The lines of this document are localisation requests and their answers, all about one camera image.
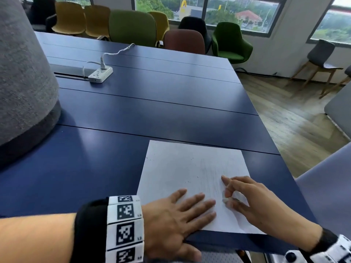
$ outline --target blue table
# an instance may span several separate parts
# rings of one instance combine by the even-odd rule
[[[125,47],[54,34],[37,37],[49,61],[66,64]],[[94,199],[135,194],[149,141],[163,140],[240,149],[253,179],[315,221],[226,59],[136,46],[110,60],[119,67],[113,66],[103,84],[58,79],[59,124],[0,173],[1,215],[75,212]],[[194,73],[178,74],[189,65]],[[270,236],[212,231],[199,231],[187,241],[281,254],[292,248]]]

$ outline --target black cable on floor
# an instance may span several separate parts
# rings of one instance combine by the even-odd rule
[[[249,73],[248,71],[246,71],[244,68],[242,67],[238,67],[236,69],[234,69],[234,71],[237,71],[237,70],[243,70],[244,73],[248,74],[248,75],[252,75],[252,76],[260,76],[260,77],[267,77],[267,78],[270,78],[270,77],[274,77],[275,75],[277,75],[278,72],[275,72],[273,75],[259,75],[259,74],[254,74],[254,73]]]

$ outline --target cable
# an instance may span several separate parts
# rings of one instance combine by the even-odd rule
[[[277,75],[278,72],[275,72],[273,75],[259,75],[259,74],[255,74],[255,73],[249,73],[248,71],[246,71],[245,69],[243,69],[242,67],[238,67],[236,69],[234,69],[234,71],[237,71],[239,69],[242,69],[244,71],[244,73],[248,74],[248,75],[252,75],[252,76],[260,76],[260,77],[274,77],[275,75]]]
[[[124,49],[122,49],[122,50],[119,50],[119,51],[118,51],[117,53],[115,53],[115,54],[112,54],[112,53],[110,53],[110,52],[104,52],[103,55],[102,55],[101,58],[100,58],[100,61],[101,61],[100,68],[101,68],[101,69],[106,69],[106,65],[105,65],[105,63],[104,63],[104,61],[103,61],[103,57],[104,57],[106,54],[108,54],[108,55],[117,55],[117,54],[119,54],[119,53],[122,52],[122,51],[129,50],[130,47],[131,47],[132,45],[135,45],[135,44],[132,43],[132,44],[130,44],[128,47],[126,47],[126,48],[124,48]]]
[[[83,71],[83,78],[85,78],[86,76],[85,76],[85,73],[84,73],[84,66],[85,66],[85,64],[87,64],[87,63],[94,63],[94,64],[98,64],[98,65],[100,65],[99,63],[97,63],[97,62],[85,62],[84,64],[83,64],[83,67],[82,67],[82,71]]]

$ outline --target black knob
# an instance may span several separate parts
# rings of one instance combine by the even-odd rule
[[[289,263],[293,263],[296,260],[296,255],[293,252],[289,252],[285,255],[285,258]]]

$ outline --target person's left hand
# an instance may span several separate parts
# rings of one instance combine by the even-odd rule
[[[176,204],[185,193],[186,189],[180,189],[169,197],[142,206],[144,251],[148,258],[167,260],[183,258],[190,261],[201,261],[201,252],[183,241],[189,234],[213,221],[216,217],[215,212],[196,220],[195,218],[212,208],[216,201],[210,199],[196,205],[205,197],[203,193],[200,193]]]

